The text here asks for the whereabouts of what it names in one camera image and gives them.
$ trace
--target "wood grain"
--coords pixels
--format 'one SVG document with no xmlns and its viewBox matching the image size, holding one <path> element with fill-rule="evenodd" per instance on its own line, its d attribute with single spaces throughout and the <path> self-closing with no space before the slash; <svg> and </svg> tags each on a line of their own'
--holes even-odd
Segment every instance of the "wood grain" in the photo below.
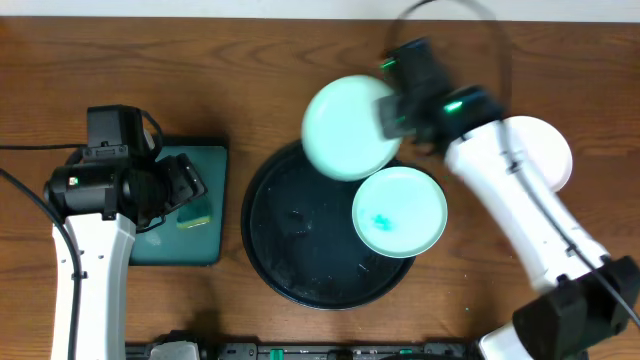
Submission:
<svg viewBox="0 0 640 360">
<path fill-rule="evenodd" d="M 477 337 L 535 298 L 500 230 L 436 159 L 401 158 L 444 184 L 450 221 L 391 293 L 357 310 L 315 311 L 265 285 L 242 246 L 245 189 L 260 164 L 299 137 L 312 96 L 348 74 L 377 74 L 387 22 L 215 19 L 0 20 L 0 143 L 86 141 L 86 108 L 148 110 L 165 133 L 227 135 L 230 173 L 220 262 L 211 268 L 134 267 L 128 341 L 191 328 L 211 340 L 410 342 Z M 513 37 L 513 114 L 566 135 L 574 172 L 560 196 L 615 257 L 640 258 L 640 27 L 507 23 Z M 468 22 L 416 22 L 460 84 L 496 90 L 495 46 Z M 68 151 L 4 151 L 0 166 L 39 191 Z M 0 183 L 0 358 L 49 356 L 56 289 L 51 225 Z M 591 351 L 636 359 L 630 328 Z"/>
</svg>

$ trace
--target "black cable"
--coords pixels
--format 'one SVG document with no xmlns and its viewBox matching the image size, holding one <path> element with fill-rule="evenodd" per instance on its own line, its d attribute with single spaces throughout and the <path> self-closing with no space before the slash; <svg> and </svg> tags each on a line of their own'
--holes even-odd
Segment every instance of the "black cable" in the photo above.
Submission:
<svg viewBox="0 0 640 360">
<path fill-rule="evenodd" d="M 389 30 L 387 30 L 387 34 L 384 40 L 384 57 L 387 57 L 389 51 L 398 47 L 398 35 L 400 34 L 400 30 L 402 29 L 402 25 L 404 25 L 404 21 L 406 20 L 412 12 L 416 11 L 422 5 L 426 5 L 430 2 L 434 2 L 436 0 L 422 0 L 417 3 L 411 5 L 407 10 L 403 11 L 400 16 L 393 20 L 391 25 L 389 26 Z"/>
<path fill-rule="evenodd" d="M 36 206 L 40 208 L 53 222 L 56 226 L 62 238 L 64 239 L 65 244 L 67 245 L 67 249 L 69 249 L 69 254 L 71 256 L 71 263 L 73 264 L 73 274 L 71 279 L 73 280 L 73 299 L 71 303 L 71 325 L 69 327 L 69 349 L 68 356 L 69 360 L 75 360 L 76 354 L 76 341 L 78 337 L 78 311 L 79 303 L 80 303 L 80 281 L 82 280 L 82 276 L 80 275 L 80 259 L 78 259 L 78 253 L 76 252 L 76 248 L 71 241 L 71 237 L 69 233 L 64 228 L 62 221 L 58 218 L 57 215 L 54 214 L 53 211 L 44 203 L 33 191 L 29 190 L 24 184 L 22 184 L 18 179 L 13 177 L 11 174 L 6 172 L 4 169 L 0 168 L 0 176 L 4 177 L 9 181 L 13 186 L 18 188 L 26 197 L 28 197 L 31 201 L 33 201 Z"/>
<path fill-rule="evenodd" d="M 385 56 L 386 54 L 398 47 L 398 35 L 402 29 L 402 25 L 406 18 L 416 11 L 419 7 L 434 2 L 436 0 L 421 0 L 403 11 L 389 27 L 385 38 Z M 511 107 L 513 59 L 511 57 L 511 40 L 505 29 L 500 26 L 495 14 L 484 5 L 475 0 L 455 0 L 463 6 L 473 11 L 480 21 L 482 21 L 492 32 L 495 39 L 498 40 L 498 65 L 500 67 L 500 101 L 505 106 L 505 111 Z"/>
<path fill-rule="evenodd" d="M 84 155 L 84 148 L 77 148 L 71 154 L 69 154 L 69 157 L 67 158 L 67 161 L 65 161 L 64 164 L 65 165 L 79 164 L 80 161 L 82 161 L 83 155 Z"/>
<path fill-rule="evenodd" d="M 59 145 L 0 145 L 0 150 L 56 150 L 87 147 L 87 144 L 59 144 Z"/>
<path fill-rule="evenodd" d="M 620 293 L 618 293 L 618 291 L 613 288 L 613 286 L 609 283 L 609 281 L 605 279 L 605 277 L 602 276 L 602 274 L 600 274 L 600 272 L 595 267 L 595 265 L 593 265 L 591 261 L 587 259 L 587 257 L 582 253 L 582 251 L 580 251 L 580 248 L 578 248 L 576 243 L 571 239 L 571 237 L 568 234 L 564 232 L 562 227 L 554 220 L 553 216 L 549 214 L 549 211 L 542 204 L 542 201 L 540 201 L 540 199 L 538 199 L 538 197 L 535 195 L 535 192 L 531 188 L 531 185 L 529 184 L 526 176 L 524 176 L 524 173 L 522 172 L 522 168 L 520 168 L 518 161 L 513 156 L 513 151 L 511 149 L 511 142 L 509 141 L 509 133 L 508 133 L 509 126 L 502 121 L 500 122 L 500 124 L 502 124 L 501 129 L 504 135 L 503 141 L 505 141 L 505 143 L 503 144 L 503 147 L 507 149 L 509 161 L 511 162 L 510 169 L 511 171 L 513 171 L 513 174 L 518 179 L 518 182 L 520 183 L 520 185 L 522 185 L 522 188 L 525 190 L 525 192 L 527 193 L 531 201 L 534 202 L 536 207 L 544 215 L 544 217 L 547 219 L 549 224 L 551 224 L 551 226 L 553 226 L 556 232 L 560 235 L 564 243 L 567 244 L 568 250 L 573 251 L 576 254 L 576 256 L 580 258 L 580 260 L 589 268 L 589 271 L 591 272 L 591 274 L 593 274 L 593 277 L 600 283 L 600 285 L 602 285 L 602 287 L 605 288 L 605 290 L 607 290 L 607 292 L 611 295 L 611 297 L 613 297 L 613 299 L 618 304 L 620 304 L 620 306 L 622 306 L 622 308 L 629 314 L 629 317 L 631 317 L 631 320 L 633 320 L 636 326 L 640 329 L 640 317 L 638 316 L 638 314 L 622 298 Z"/>
<path fill-rule="evenodd" d="M 158 155 L 160 155 L 160 151 L 162 151 L 162 146 L 164 145 L 164 133 L 162 132 L 162 128 L 160 128 L 160 125 L 158 124 L 157 121 L 155 121 L 152 117 L 151 114 L 149 114 L 148 112 L 146 112 L 145 110 L 140 110 L 140 114 L 147 119 L 147 121 L 149 121 L 149 123 L 151 124 L 151 126 L 153 126 L 153 128 L 156 130 L 156 132 L 158 133 L 157 139 L 156 139 L 156 144 L 155 147 L 153 148 L 153 152 L 151 153 L 151 155 L 153 156 L 153 158 L 157 158 Z"/>
<path fill-rule="evenodd" d="M 419 8 L 422 5 L 431 3 L 435 0 L 422 0 L 414 4 L 405 10 L 394 22 L 391 24 L 391 27 L 387 33 L 387 38 L 385 40 L 386 51 L 389 51 L 395 48 L 396 38 L 401 28 L 402 21 L 409 16 L 413 11 Z M 456 0 L 460 4 L 467 6 L 469 9 L 473 10 L 476 15 L 480 17 L 480 19 L 489 26 L 490 30 L 493 32 L 493 35 L 498 40 L 499 44 L 499 65 L 500 65 L 500 97 L 505 109 L 511 107 L 512 100 L 512 75 L 513 75 L 513 59 L 511 56 L 511 40 L 509 35 L 505 31 L 505 29 L 500 25 L 497 21 L 496 16 L 489 10 L 484 7 L 482 4 L 475 0 Z M 611 295 L 611 297 L 618 303 L 620 306 L 624 308 L 624 310 L 629 314 L 629 317 L 633 320 L 633 322 L 640 328 L 640 317 L 633 310 L 633 308 L 622 298 L 622 296 L 616 291 L 613 286 L 607 281 L 607 279 L 602 276 L 598 272 L 598 269 L 589 261 L 589 259 L 584 256 L 584 254 L 577 247 L 575 242 L 571 239 L 571 237 L 566 234 L 560 225 L 554 220 L 553 216 L 549 214 L 549 211 L 542 204 L 540 199 L 536 196 L 535 192 L 531 189 L 531 186 L 528 183 L 528 180 L 522 173 L 519 163 L 516 160 L 513 150 L 511 148 L 511 141 L 509 139 L 509 127 L 504 123 L 502 119 L 500 119 L 500 124 L 502 125 L 502 142 L 503 148 L 507 155 L 507 159 L 510 162 L 510 171 L 514 173 L 520 185 L 522 185 L 523 189 L 527 193 L 527 196 L 535 203 L 540 212 L 544 215 L 547 221 L 553 226 L 553 228 L 558 232 L 562 240 L 567 244 L 568 249 L 575 252 L 578 258 L 589 268 L 591 274 L 593 274 L 594 278 L 605 288 L 605 290 Z"/>
</svg>

